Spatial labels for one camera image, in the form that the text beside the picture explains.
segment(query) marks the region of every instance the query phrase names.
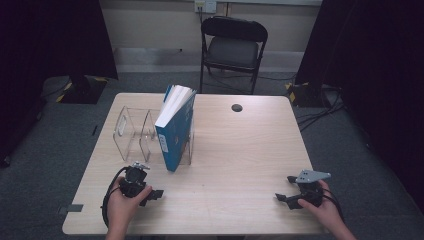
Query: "forearm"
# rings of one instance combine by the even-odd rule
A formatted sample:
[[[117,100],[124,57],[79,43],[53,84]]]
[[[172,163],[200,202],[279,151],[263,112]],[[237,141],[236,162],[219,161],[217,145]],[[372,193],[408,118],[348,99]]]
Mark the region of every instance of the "forearm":
[[[338,227],[328,229],[337,240],[356,240],[352,232],[347,228],[346,225],[342,224]]]
[[[109,228],[106,234],[106,240],[123,240],[125,239],[126,232],[127,228],[125,226]]]

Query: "clear acrylic box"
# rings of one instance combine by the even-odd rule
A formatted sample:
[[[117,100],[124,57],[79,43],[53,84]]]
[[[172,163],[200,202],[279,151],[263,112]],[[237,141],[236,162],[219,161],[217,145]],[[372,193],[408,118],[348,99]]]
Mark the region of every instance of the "clear acrylic box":
[[[165,164],[155,122],[160,110],[136,109],[124,106],[116,121],[113,139],[128,164],[134,162]],[[194,123],[191,123],[189,142],[181,157],[180,165],[190,165],[194,142]]]

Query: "gray carpet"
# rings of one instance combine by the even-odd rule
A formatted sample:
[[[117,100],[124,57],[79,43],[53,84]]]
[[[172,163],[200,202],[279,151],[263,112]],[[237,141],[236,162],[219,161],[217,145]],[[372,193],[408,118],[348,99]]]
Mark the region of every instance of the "gray carpet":
[[[11,166],[0,169],[0,239],[103,239],[63,234],[65,216],[58,214],[58,209],[72,203],[114,96],[119,92],[162,93],[168,84],[197,89],[199,81],[199,73],[119,76],[120,81],[109,81],[96,105],[56,103],[60,92],[53,92],[66,83],[67,77],[45,82],[43,94],[53,94],[46,97],[42,118],[11,155]],[[261,76],[289,79],[293,73]],[[206,85],[204,93],[240,94],[206,78],[208,84],[221,87]],[[248,78],[222,81],[235,89],[249,90]],[[288,82],[260,78],[255,94],[284,95],[284,84]],[[329,98],[334,100],[334,93]],[[293,110],[301,117],[323,109]],[[98,129],[93,135],[95,126]],[[361,128],[345,110],[316,121],[302,131],[302,136],[314,169],[332,173],[328,183],[341,203],[348,226],[359,239],[424,239],[422,214],[392,171],[367,148]],[[291,239],[333,238],[320,235]]]

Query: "electrical outlet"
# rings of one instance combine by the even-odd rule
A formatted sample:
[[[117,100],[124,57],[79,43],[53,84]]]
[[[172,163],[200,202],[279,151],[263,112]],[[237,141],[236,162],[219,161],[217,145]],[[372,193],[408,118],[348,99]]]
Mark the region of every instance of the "electrical outlet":
[[[206,3],[205,1],[194,1],[194,12],[206,12]]]

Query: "small black circle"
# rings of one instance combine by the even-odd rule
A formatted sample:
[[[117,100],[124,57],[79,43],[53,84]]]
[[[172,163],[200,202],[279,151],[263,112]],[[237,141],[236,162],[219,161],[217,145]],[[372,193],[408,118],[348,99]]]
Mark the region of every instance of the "small black circle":
[[[233,106],[231,106],[231,109],[234,112],[241,112],[243,110],[243,107],[240,104],[234,104]]]

